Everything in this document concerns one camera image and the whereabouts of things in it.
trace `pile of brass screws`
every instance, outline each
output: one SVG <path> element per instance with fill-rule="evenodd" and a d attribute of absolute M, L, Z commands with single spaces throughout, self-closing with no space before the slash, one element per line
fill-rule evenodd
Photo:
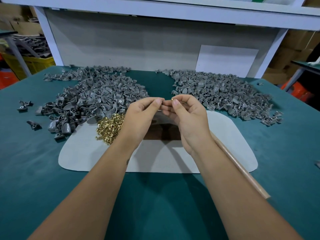
<path fill-rule="evenodd" d="M 100 120 L 98 122 L 98 128 L 96 129 L 99 136 L 96 136 L 96 139 L 103 140 L 107 144 L 111 144 L 118 136 L 124 118 L 124 114 L 116 113 L 111 119 L 105 117 Z"/>

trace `person's right hand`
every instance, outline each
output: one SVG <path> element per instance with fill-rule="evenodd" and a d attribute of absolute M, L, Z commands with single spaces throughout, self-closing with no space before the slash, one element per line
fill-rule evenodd
<path fill-rule="evenodd" d="M 195 97 L 187 94 L 174 96 L 173 101 L 163 101 L 161 109 L 178 125 L 182 145 L 191 156 L 212 143 L 206 109 Z"/>

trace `forearm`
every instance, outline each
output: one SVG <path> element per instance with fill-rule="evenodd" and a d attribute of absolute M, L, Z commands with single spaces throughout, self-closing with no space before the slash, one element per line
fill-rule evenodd
<path fill-rule="evenodd" d="M 116 139 L 29 239 L 104 239 L 134 148 Z"/>
<path fill-rule="evenodd" d="M 229 239 L 301 239 L 213 141 L 193 157 Z"/>

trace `fingernail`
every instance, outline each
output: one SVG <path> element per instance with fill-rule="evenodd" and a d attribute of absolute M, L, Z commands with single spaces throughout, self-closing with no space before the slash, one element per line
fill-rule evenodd
<path fill-rule="evenodd" d="M 172 101 L 172 104 L 173 105 L 177 105 L 179 103 L 179 101 L 177 100 L 177 99 L 174 99 L 173 101 Z"/>
<path fill-rule="evenodd" d="M 158 98 L 155 100 L 155 102 L 156 102 L 158 105 L 162 104 L 162 100 L 161 100 L 160 97 L 158 97 Z"/>

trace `person's left arm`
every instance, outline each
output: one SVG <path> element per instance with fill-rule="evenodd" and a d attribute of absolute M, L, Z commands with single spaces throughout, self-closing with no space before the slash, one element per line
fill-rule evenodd
<path fill-rule="evenodd" d="M 130 104 L 117 138 L 29 240 L 104 239 L 130 157 L 163 100 L 147 97 Z"/>

